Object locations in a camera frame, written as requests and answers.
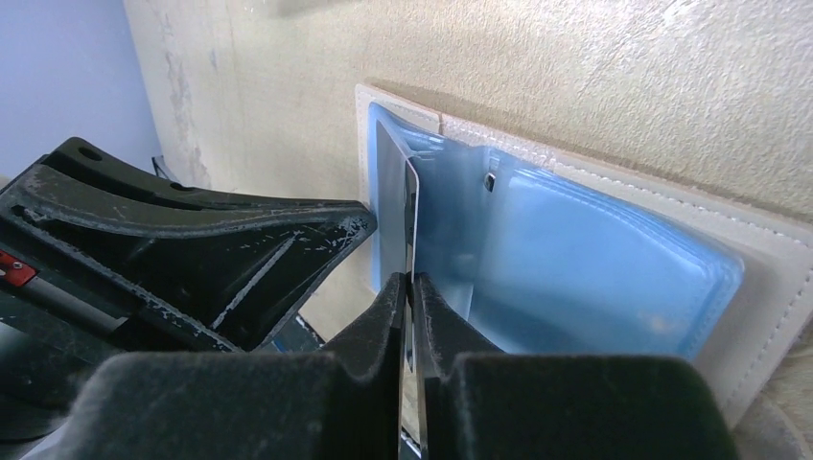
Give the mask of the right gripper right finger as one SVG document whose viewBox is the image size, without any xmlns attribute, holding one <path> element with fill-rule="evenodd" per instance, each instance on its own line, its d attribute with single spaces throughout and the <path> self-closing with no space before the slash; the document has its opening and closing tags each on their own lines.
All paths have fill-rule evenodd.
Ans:
<svg viewBox="0 0 813 460">
<path fill-rule="evenodd" d="M 514 355 L 412 283 L 426 459 L 735 459 L 707 384 L 672 356 Z"/>
</svg>

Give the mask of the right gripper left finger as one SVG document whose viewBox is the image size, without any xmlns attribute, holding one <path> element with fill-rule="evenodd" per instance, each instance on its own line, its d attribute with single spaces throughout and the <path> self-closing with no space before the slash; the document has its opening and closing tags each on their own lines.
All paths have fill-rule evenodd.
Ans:
<svg viewBox="0 0 813 460">
<path fill-rule="evenodd" d="M 407 277 L 311 353 L 130 353 L 103 363 L 43 459 L 395 459 Z"/>
</svg>

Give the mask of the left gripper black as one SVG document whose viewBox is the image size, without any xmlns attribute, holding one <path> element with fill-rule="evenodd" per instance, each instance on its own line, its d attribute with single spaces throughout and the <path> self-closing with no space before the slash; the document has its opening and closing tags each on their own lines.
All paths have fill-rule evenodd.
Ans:
<svg viewBox="0 0 813 460">
<path fill-rule="evenodd" d="M 377 227 L 353 200 L 240 195 L 72 137 L 1 192 L 1 456 L 126 352 L 254 351 Z"/>
</svg>

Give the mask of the beige card holder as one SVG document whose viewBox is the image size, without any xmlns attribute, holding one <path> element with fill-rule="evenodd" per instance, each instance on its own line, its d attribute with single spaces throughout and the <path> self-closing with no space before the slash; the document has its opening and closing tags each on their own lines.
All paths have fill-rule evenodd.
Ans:
<svg viewBox="0 0 813 460">
<path fill-rule="evenodd" d="M 412 257 L 513 354 L 690 361 L 737 425 L 812 316 L 812 229 L 574 152 L 355 89 L 398 121 L 417 176 Z"/>
</svg>

